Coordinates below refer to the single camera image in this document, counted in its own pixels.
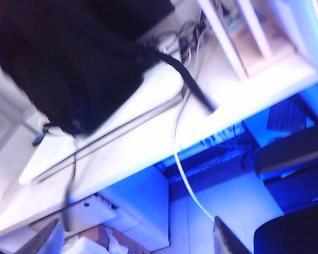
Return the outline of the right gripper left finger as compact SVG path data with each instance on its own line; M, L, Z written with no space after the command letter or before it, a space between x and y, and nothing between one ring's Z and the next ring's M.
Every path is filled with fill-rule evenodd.
M61 253L64 238L62 223L54 219L15 253Z

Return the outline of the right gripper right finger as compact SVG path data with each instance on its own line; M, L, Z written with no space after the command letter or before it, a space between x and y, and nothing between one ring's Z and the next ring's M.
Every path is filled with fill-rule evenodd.
M214 219L213 237L215 253L251 253L219 216Z

